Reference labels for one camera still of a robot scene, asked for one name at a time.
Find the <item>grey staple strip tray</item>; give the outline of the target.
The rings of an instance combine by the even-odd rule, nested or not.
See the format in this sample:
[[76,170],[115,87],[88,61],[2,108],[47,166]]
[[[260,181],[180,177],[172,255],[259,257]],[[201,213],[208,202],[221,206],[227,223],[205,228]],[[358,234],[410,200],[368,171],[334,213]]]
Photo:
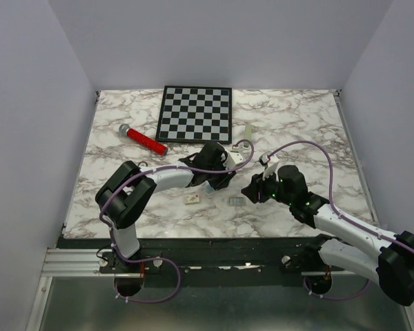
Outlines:
[[229,206],[240,207],[246,205],[246,200],[243,197],[228,197],[227,203]]

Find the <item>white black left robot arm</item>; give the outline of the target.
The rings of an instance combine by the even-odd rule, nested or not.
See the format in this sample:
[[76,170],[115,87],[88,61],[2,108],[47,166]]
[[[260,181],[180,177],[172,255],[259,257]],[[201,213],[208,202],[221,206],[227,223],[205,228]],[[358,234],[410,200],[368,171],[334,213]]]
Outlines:
[[138,267],[140,244],[135,223],[153,194],[203,183],[211,190],[221,190],[228,187],[236,175],[235,168],[243,161],[239,152],[209,141],[199,152],[169,165],[148,167],[123,162],[95,195],[103,222],[110,229],[116,265],[124,272]]

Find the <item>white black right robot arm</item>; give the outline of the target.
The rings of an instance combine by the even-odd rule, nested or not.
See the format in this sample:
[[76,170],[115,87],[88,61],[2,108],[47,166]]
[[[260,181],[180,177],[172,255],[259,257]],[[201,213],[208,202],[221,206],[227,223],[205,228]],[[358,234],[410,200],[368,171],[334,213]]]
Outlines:
[[300,223],[325,232],[319,244],[304,252],[311,270],[335,266],[376,283],[402,306],[414,302],[414,234],[395,234],[344,215],[328,199],[308,190],[304,175],[294,165],[277,173],[255,174],[241,190],[252,203],[274,199],[289,207]]

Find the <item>light blue stapler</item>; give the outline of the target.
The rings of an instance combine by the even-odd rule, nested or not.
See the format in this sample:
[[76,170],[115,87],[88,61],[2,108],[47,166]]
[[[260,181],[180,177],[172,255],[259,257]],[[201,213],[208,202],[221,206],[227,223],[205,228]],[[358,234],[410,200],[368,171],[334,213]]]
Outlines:
[[215,190],[210,185],[205,185],[204,192],[206,195],[211,195],[215,192]]

